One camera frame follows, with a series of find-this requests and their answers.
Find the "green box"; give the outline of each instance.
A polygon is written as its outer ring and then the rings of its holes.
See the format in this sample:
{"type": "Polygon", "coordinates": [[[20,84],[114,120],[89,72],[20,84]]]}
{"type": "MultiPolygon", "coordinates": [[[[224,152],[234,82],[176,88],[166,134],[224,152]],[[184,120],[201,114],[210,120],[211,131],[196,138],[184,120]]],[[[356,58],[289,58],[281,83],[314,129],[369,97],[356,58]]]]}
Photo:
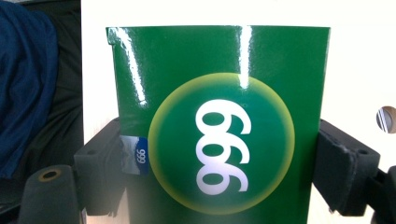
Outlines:
{"type": "Polygon", "coordinates": [[[131,223],[306,223],[329,33],[107,28],[131,223]]]}

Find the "dark blue fabric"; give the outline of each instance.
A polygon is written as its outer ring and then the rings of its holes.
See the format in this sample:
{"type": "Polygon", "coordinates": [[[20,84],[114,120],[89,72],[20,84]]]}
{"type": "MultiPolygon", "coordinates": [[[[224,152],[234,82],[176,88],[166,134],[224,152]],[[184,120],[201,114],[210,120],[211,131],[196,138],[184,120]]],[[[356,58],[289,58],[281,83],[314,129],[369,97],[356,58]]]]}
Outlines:
{"type": "Polygon", "coordinates": [[[0,0],[0,177],[11,178],[47,120],[58,71],[55,27],[0,0]]]}

